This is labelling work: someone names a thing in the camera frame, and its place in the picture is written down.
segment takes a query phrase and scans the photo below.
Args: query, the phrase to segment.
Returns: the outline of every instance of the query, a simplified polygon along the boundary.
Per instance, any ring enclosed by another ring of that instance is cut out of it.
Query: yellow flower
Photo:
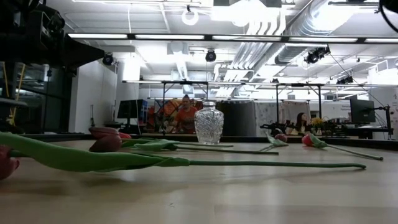
[[[321,126],[321,125],[323,125],[323,120],[321,118],[312,118],[311,124],[313,126]]]

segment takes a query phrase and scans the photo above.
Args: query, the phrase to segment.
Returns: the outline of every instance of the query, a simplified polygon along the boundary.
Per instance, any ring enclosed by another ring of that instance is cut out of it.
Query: orange shirt
[[[178,122],[183,129],[184,133],[193,134],[195,132],[195,112],[198,111],[193,106],[190,107],[189,111],[185,111],[185,109],[180,109],[174,118],[176,122]]]

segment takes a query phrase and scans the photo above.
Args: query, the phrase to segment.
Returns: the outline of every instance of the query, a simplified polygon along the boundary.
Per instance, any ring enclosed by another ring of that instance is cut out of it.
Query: spotlight
[[[346,78],[342,78],[341,80],[337,80],[336,84],[350,84],[354,82],[354,78],[352,76],[348,76]]]
[[[102,63],[104,63],[104,65],[112,65],[113,61],[112,53],[105,53]]]
[[[304,62],[307,64],[317,63],[319,60],[325,57],[325,55],[330,54],[329,46],[318,47],[314,51],[308,53],[305,57]]]
[[[206,54],[206,61],[207,62],[214,62],[216,60],[217,56],[214,50],[208,50]]]

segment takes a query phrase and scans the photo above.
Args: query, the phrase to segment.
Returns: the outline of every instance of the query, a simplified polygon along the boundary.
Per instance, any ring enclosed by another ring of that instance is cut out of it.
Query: woman
[[[288,134],[292,135],[305,134],[306,125],[307,125],[307,115],[305,113],[299,113],[297,115],[297,122],[295,127],[290,129]]]

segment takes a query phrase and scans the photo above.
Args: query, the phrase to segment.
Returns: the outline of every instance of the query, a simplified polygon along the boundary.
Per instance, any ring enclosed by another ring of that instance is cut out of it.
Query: camera
[[[214,50],[208,50],[206,54],[206,61],[207,62],[214,62],[216,60],[217,56]]]
[[[104,65],[112,65],[113,62],[114,62],[114,59],[113,59],[112,53],[105,53],[105,56],[102,59],[102,63],[104,63]]]

